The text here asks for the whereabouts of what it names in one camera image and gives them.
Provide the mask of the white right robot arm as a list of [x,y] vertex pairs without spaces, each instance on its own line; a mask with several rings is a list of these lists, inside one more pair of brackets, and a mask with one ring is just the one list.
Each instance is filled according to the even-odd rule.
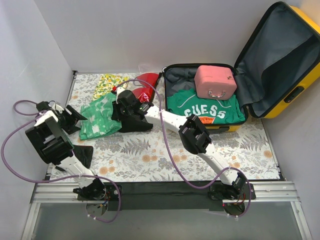
[[178,134],[183,147],[191,154],[202,158],[215,172],[220,182],[212,180],[204,186],[188,185],[195,189],[210,189],[210,195],[218,200],[236,200],[242,197],[252,199],[253,188],[246,176],[227,162],[216,152],[210,133],[198,116],[188,117],[161,110],[151,102],[140,102],[130,90],[114,87],[111,91],[115,96],[112,102],[112,120],[122,125],[121,133],[146,132],[154,125],[171,130]]

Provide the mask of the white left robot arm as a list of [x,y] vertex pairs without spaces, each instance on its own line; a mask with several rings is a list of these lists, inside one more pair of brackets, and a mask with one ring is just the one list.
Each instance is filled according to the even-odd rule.
[[94,148],[74,145],[68,138],[81,130],[77,126],[78,121],[86,121],[87,118],[70,105],[63,108],[48,101],[37,103],[36,109],[44,114],[25,134],[40,158],[47,164],[53,164],[56,169],[74,175],[78,188],[73,192],[80,197],[86,200],[104,199],[106,187],[90,170]]

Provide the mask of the pink vanity case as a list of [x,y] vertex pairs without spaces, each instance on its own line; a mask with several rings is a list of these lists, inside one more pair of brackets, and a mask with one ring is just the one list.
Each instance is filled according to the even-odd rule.
[[199,66],[194,83],[197,96],[202,99],[228,100],[237,89],[232,70],[223,66]]

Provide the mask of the green GUESS t-shirt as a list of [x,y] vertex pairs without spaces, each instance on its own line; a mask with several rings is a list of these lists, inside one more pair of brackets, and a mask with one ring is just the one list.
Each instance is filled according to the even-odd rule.
[[175,115],[196,115],[206,125],[239,124],[246,120],[235,95],[227,100],[197,96],[195,89],[180,90],[166,99],[167,110]]

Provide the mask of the green tie-dye shirt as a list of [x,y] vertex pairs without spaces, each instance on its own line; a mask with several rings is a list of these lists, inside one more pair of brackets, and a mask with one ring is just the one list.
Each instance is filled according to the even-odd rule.
[[82,141],[106,137],[122,128],[121,122],[112,120],[112,103],[115,100],[114,94],[107,93],[81,107],[80,114],[86,118],[81,122],[79,133],[79,138]]

